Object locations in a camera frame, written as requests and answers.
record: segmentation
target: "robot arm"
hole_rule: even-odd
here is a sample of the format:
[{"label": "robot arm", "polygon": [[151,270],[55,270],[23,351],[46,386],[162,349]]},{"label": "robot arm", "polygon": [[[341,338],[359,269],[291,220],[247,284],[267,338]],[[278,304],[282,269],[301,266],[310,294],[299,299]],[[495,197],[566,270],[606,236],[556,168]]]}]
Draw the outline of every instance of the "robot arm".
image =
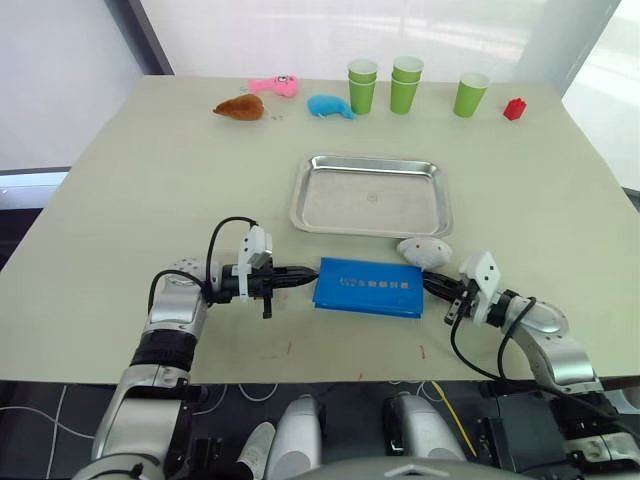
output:
[{"label": "robot arm", "polygon": [[519,322],[511,338],[525,353],[538,388],[557,397],[550,407],[566,439],[567,455],[585,472],[640,467],[640,449],[617,425],[618,412],[604,395],[588,355],[571,337],[565,315],[545,302],[530,306],[531,300],[515,292],[499,292],[500,272],[489,252],[470,257],[460,274],[455,281],[423,272],[424,287],[452,302],[448,324],[468,317],[506,334]]},{"label": "robot arm", "polygon": [[[172,271],[205,283],[203,261],[183,259]],[[74,478],[164,480],[177,472],[189,447],[190,403],[199,393],[189,386],[189,372],[209,302],[259,297],[265,301],[263,317],[268,318],[274,289],[304,285],[316,277],[306,267],[273,267],[271,236],[257,225],[243,238],[237,265],[212,262],[211,292],[203,292],[186,277],[167,275],[98,427],[92,463]]]}]

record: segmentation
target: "green paper cup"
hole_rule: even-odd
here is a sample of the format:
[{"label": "green paper cup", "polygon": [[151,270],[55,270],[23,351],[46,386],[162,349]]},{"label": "green paper cup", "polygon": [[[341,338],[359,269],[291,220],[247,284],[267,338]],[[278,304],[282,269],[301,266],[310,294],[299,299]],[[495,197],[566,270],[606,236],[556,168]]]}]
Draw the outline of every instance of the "green paper cup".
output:
[{"label": "green paper cup", "polygon": [[353,80],[356,83],[371,83],[376,81],[378,64],[373,60],[358,58],[350,61],[347,68],[349,69],[349,80]]},{"label": "green paper cup", "polygon": [[365,115],[371,111],[373,90],[376,82],[358,83],[349,80],[349,93],[351,94],[351,110],[357,115]]},{"label": "green paper cup", "polygon": [[458,94],[456,95],[456,103],[453,106],[453,113],[459,117],[472,116],[488,86],[489,77],[481,73],[465,73],[462,75],[458,84]]},{"label": "green paper cup", "polygon": [[424,62],[417,57],[397,57],[393,60],[393,79],[413,83],[420,81],[424,69]]},{"label": "green paper cup", "polygon": [[420,82],[399,82],[391,80],[391,111],[393,113],[405,114],[411,110],[413,97],[416,95]]}]

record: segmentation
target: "pink plush toy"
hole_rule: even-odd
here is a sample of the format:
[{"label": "pink plush toy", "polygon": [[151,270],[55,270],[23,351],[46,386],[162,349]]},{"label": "pink plush toy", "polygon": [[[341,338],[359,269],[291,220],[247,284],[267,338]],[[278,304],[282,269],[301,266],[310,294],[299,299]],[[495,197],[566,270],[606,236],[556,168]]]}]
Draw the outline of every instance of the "pink plush toy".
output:
[{"label": "pink plush toy", "polygon": [[298,79],[293,75],[280,75],[266,80],[249,80],[249,91],[258,93],[271,90],[283,97],[293,97],[298,92]]}]

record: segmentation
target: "white cable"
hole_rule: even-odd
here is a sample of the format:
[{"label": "white cable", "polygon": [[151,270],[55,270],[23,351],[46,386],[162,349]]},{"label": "white cable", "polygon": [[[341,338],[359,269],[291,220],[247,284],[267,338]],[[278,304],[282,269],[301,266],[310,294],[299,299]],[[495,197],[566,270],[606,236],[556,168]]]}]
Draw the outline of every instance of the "white cable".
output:
[{"label": "white cable", "polygon": [[53,457],[56,454],[56,440],[58,439],[58,420],[60,420],[60,412],[62,411],[62,402],[67,394],[67,386],[63,385],[60,400],[58,400],[58,409],[56,410],[56,423],[53,425],[53,438],[51,440],[51,452],[49,453],[49,463],[47,465],[47,480],[51,478],[51,467],[53,466]]},{"label": "white cable", "polygon": [[422,394],[423,394],[425,397],[427,397],[427,399],[428,399],[430,402],[433,402],[433,403],[442,402],[442,401],[443,401],[443,399],[442,399],[442,398],[439,398],[439,399],[438,399],[438,398],[431,398],[431,397],[429,396],[429,394],[427,393],[427,391],[424,389],[424,384],[425,384],[425,383],[426,383],[426,382],[422,382],[422,383],[420,384],[420,386],[418,387],[418,390],[416,390],[416,396],[417,396],[417,397],[419,397],[419,396],[420,396],[420,392],[422,392]]},{"label": "white cable", "polygon": [[21,405],[12,405],[10,407],[0,407],[0,412],[2,412],[4,410],[26,410],[27,412],[37,413],[38,415],[42,415],[44,418],[46,418],[50,422],[55,423],[56,425],[58,425],[58,427],[63,429],[65,432],[70,433],[71,435],[75,435],[76,437],[81,437],[81,438],[87,438],[89,440],[93,440],[95,438],[92,435],[85,435],[84,433],[76,432],[72,428],[69,428],[66,425],[63,425],[60,422],[57,422],[55,418],[47,415],[46,413],[44,413],[43,411],[38,410],[37,408],[23,407]]},{"label": "white cable", "polygon": [[242,384],[238,384],[238,388],[240,389],[240,393],[242,394],[242,396],[244,398],[246,398],[247,400],[249,400],[250,402],[266,402],[267,400],[269,400],[271,397],[273,397],[273,395],[276,393],[276,390],[278,389],[278,384],[276,383],[273,386],[273,390],[271,390],[271,393],[265,397],[261,397],[261,398],[255,398],[252,397],[251,395],[249,395],[247,392],[244,391],[244,388],[242,388]]},{"label": "white cable", "polygon": [[227,394],[227,388],[229,388],[228,385],[225,385],[224,388],[222,389],[222,394],[220,395],[220,398],[218,399],[218,401],[215,403],[215,405],[213,407],[208,408],[206,410],[203,410],[201,412],[195,412],[193,414],[193,416],[195,417],[196,415],[206,415],[207,413],[213,412],[220,405],[222,405],[222,401],[224,400],[224,396]]},{"label": "white cable", "polygon": [[400,385],[401,383],[420,383],[420,380],[389,380],[387,383],[389,385]]}]

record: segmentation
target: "white plush toy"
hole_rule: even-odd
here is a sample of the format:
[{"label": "white plush toy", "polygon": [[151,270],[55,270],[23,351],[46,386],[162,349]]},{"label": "white plush toy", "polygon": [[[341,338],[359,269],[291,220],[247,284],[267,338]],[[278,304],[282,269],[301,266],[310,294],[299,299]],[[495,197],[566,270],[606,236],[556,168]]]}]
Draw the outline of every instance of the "white plush toy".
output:
[{"label": "white plush toy", "polygon": [[397,250],[410,264],[429,272],[449,263],[453,253],[449,245],[432,237],[407,238]]}]

